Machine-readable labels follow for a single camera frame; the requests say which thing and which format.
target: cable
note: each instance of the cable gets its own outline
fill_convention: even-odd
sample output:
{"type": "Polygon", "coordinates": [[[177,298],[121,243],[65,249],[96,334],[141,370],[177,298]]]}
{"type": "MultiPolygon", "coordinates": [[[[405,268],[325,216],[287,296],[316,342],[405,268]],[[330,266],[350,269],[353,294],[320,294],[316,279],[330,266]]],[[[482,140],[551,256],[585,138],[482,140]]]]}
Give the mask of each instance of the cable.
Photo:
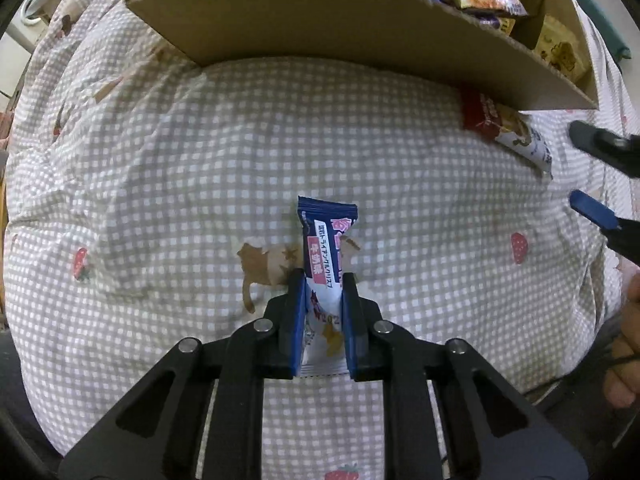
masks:
{"type": "Polygon", "coordinates": [[[22,5],[20,6],[20,11],[19,11],[20,21],[22,22],[23,25],[26,25],[27,27],[31,27],[42,21],[40,18],[30,18],[29,16],[27,16],[27,8],[29,7],[29,5],[31,5],[32,1],[33,0],[24,0],[22,2],[22,5]]]}
{"type": "MultiPolygon", "coordinates": [[[[633,361],[640,361],[640,354],[633,354],[633,355],[628,355],[628,356],[625,356],[625,357],[619,357],[617,359],[607,360],[606,361],[607,369],[612,368],[614,366],[625,365],[625,364],[631,363],[633,361]]],[[[528,396],[528,395],[530,395],[532,393],[535,393],[535,392],[537,392],[539,390],[543,390],[544,388],[549,388],[549,387],[553,386],[554,384],[559,383],[560,381],[564,381],[565,379],[571,377],[572,375],[575,374],[576,370],[577,370],[577,368],[575,370],[572,370],[571,372],[565,374],[565,375],[556,377],[555,379],[551,379],[551,380],[546,381],[546,382],[544,382],[542,384],[539,384],[535,388],[532,388],[532,389],[524,392],[522,395],[524,397],[526,397],[526,396],[528,396]]]]}

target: bed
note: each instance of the bed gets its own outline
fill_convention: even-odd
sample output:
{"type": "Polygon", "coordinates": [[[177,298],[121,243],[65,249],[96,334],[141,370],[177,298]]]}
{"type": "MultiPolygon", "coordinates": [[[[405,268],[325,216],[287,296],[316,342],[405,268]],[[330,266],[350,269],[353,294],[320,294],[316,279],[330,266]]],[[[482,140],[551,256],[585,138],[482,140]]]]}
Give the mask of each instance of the bed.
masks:
{"type": "MultiPolygon", "coordinates": [[[[15,111],[4,236],[6,314],[56,449],[178,340],[230,335],[282,293],[301,251],[298,195],[358,204],[344,267],[388,319],[467,339],[521,391],[572,370],[619,309],[627,264],[568,194],[625,218],[634,202],[629,179],[573,149],[566,128],[639,131],[580,18],[600,109],[529,114],[551,178],[464,130],[454,88],[335,60],[201,69],[122,0],[63,0],[15,111]]],[[[382,478],[381,400],[380,384],[344,375],[268,381],[263,478],[345,466],[382,478]]]]}

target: cardboard tray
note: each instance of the cardboard tray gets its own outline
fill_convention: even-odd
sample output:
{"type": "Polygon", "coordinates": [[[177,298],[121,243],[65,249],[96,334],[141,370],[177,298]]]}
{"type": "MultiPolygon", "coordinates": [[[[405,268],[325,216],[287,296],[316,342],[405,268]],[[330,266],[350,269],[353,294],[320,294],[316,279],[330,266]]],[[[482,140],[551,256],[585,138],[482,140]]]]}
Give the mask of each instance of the cardboard tray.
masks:
{"type": "MultiPolygon", "coordinates": [[[[523,0],[529,12],[571,0],[523,0]]],[[[127,7],[201,66],[263,56],[341,59],[475,86],[518,110],[595,108],[593,73],[573,85],[528,48],[461,12],[426,0],[126,0],[127,7]]],[[[529,20],[524,36],[537,26],[529,20]]]]}

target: human hand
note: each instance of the human hand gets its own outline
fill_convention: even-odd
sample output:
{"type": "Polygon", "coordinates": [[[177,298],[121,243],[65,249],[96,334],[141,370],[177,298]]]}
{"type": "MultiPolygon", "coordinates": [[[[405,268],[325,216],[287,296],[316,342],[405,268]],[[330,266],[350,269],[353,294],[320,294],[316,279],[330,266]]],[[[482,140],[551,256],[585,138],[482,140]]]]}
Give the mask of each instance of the human hand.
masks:
{"type": "MultiPolygon", "coordinates": [[[[640,353],[640,274],[629,283],[622,308],[621,335],[613,342],[614,359],[640,353]]],[[[614,408],[628,408],[640,394],[640,361],[616,366],[604,378],[604,395],[614,408]]]]}

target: blue gripper pad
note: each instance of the blue gripper pad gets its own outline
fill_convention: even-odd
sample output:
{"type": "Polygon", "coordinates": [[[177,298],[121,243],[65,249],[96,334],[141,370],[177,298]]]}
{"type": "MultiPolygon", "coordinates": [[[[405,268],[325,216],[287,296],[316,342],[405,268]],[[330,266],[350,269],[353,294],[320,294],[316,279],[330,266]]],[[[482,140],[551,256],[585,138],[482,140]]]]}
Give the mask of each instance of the blue gripper pad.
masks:
{"type": "Polygon", "coordinates": [[[606,231],[620,227],[618,219],[611,209],[578,189],[574,189],[569,195],[569,205],[571,209],[589,219],[600,229],[606,231]]]}
{"type": "Polygon", "coordinates": [[[342,332],[344,335],[344,354],[347,359],[347,368],[351,379],[354,378],[357,367],[356,360],[356,339],[353,336],[353,326],[351,324],[351,316],[348,312],[349,303],[344,293],[342,294],[342,332]]]}
{"type": "Polygon", "coordinates": [[[293,376],[300,373],[300,365],[302,364],[302,341],[305,336],[305,317],[306,317],[306,284],[305,273],[302,272],[298,290],[294,291],[296,301],[296,310],[294,318],[294,328],[291,337],[291,354],[290,366],[293,376]]]}

